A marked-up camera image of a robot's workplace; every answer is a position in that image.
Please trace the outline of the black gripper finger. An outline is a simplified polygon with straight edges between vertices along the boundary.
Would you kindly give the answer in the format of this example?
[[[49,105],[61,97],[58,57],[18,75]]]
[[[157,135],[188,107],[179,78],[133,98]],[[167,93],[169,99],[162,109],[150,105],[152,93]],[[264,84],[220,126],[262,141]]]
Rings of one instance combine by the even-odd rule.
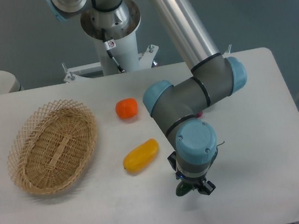
[[[216,189],[216,186],[211,181],[204,181],[197,190],[202,195],[210,195]]]

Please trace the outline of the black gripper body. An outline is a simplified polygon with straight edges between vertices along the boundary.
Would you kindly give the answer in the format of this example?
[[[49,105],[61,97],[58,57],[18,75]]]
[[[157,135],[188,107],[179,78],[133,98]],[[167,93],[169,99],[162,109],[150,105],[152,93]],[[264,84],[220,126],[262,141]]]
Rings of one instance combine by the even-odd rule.
[[[195,189],[202,185],[204,181],[207,181],[206,174],[207,171],[205,171],[201,175],[193,175],[191,176],[190,172],[187,172],[183,170],[178,162],[177,162],[177,157],[176,157],[176,152],[172,152],[167,160],[170,163],[172,169],[175,171],[175,178],[177,180],[180,180],[180,183],[177,185],[175,194],[178,197],[185,196],[188,194],[190,191],[194,191]]]

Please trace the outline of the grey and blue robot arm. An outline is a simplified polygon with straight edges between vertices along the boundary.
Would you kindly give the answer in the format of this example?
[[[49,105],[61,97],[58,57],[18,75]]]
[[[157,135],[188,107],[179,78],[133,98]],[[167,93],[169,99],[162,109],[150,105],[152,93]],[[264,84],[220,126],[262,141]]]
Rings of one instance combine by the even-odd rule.
[[[59,21],[81,17],[105,76],[142,68],[135,38],[141,15],[132,0],[46,1]],[[149,1],[192,75],[178,85],[166,80],[153,84],[142,101],[174,148],[168,161],[179,180],[176,194],[196,190],[209,195],[215,185],[206,174],[218,154],[217,137],[197,114],[242,89],[246,70],[236,58],[222,56],[188,0]]]

